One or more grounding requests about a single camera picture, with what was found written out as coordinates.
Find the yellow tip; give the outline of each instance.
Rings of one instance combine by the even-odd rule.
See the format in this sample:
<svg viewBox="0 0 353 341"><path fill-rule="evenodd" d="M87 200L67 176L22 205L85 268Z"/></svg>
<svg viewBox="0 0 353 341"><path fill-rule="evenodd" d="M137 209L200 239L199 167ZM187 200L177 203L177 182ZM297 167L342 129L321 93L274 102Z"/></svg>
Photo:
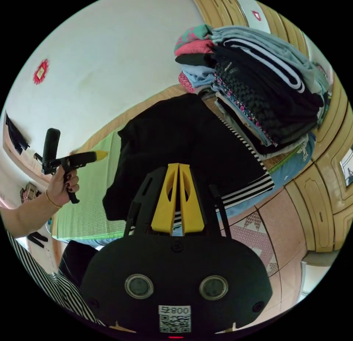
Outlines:
<svg viewBox="0 0 353 341"><path fill-rule="evenodd" d="M103 158L106 158L108 156L108 152L106 151L101 151L101 150L98 150L98 151L95 151L96 153L96 161L100 161L100 160L103 160Z"/></svg>

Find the bed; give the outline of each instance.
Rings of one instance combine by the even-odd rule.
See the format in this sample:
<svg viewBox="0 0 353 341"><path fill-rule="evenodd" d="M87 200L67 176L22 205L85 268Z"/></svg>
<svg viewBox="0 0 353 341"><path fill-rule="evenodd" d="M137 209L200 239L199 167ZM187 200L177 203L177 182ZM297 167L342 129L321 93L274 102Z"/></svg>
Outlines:
<svg viewBox="0 0 353 341"><path fill-rule="evenodd" d="M105 150L109 151L110 154L103 161L78 169L81 189L77 196L81 203L76 205L69 203L52 217L50 231L53 238L63 242L75 240L97 247L106 245L123 236L125 221L108 221L102 204L105 191L114 179L119 160L120 138L117 131L130 119L156 102L184 93L186 93L186 90L181 85L165 89L116 117L77 150L77 152ZM213 112L223 117L214 101L215 98L209 98L204 102ZM231 218L242 213L272 195L278 188L294 178L309 162L314 145L315 137L311 135L305 149L296 149L290 153L264 161L275 187L256 198L227 209L228 217ZM180 228L176 227L175 234L179 235L180 233Z"/></svg>

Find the stack of folded clothes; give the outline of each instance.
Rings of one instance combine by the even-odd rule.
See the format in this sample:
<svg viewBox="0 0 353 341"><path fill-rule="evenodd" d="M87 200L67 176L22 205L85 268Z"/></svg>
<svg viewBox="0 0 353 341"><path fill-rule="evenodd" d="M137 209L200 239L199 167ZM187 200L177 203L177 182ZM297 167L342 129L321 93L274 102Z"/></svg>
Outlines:
<svg viewBox="0 0 353 341"><path fill-rule="evenodd" d="M305 146L322 121L329 84L282 39L243 26L212 30L216 104L264 160Z"/></svg>
<svg viewBox="0 0 353 341"><path fill-rule="evenodd" d="M174 48L175 61L180 64L180 84L190 93L214 96L211 84L214 81L214 66L211 40L212 28L206 24L186 30Z"/></svg>

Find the black device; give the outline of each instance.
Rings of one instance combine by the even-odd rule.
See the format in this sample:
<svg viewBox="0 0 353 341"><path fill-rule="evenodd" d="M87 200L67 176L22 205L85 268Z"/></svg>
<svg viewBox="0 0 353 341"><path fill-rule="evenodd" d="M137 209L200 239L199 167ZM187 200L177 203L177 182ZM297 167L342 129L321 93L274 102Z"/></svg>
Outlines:
<svg viewBox="0 0 353 341"><path fill-rule="evenodd" d="M257 254L231 239L219 199L217 188L188 165L148 174L124 237L103 247L84 274L80 291L94 315L108 326L185 339L253 322L272 288ZM180 237L172 236L178 210Z"/></svg>
<svg viewBox="0 0 353 341"><path fill-rule="evenodd" d="M34 158L41 163L42 173L45 175L55 174L57 168L61 165L65 171L65 182L68 180L67 175L74 169L84 167L88 163L99 161L107 155L107 152L105 151L88 151L57 159L56 155L59 139L60 131L58 129L49 128L45 136L43 157L35 153ZM73 204L78 204L80 202L76 198L75 193L71 193L69 191L67 191L67 193Z"/></svg>

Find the pink patterned floor mat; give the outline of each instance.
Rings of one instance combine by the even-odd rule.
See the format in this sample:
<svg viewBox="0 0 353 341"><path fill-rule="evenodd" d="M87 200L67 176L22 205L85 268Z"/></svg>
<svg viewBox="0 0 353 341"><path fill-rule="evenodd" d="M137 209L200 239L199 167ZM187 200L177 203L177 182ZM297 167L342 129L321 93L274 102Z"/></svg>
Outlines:
<svg viewBox="0 0 353 341"><path fill-rule="evenodd" d="M270 238L257 211L232 224L229 228L233 239L245 244L260 257L269 277L278 271Z"/></svg>

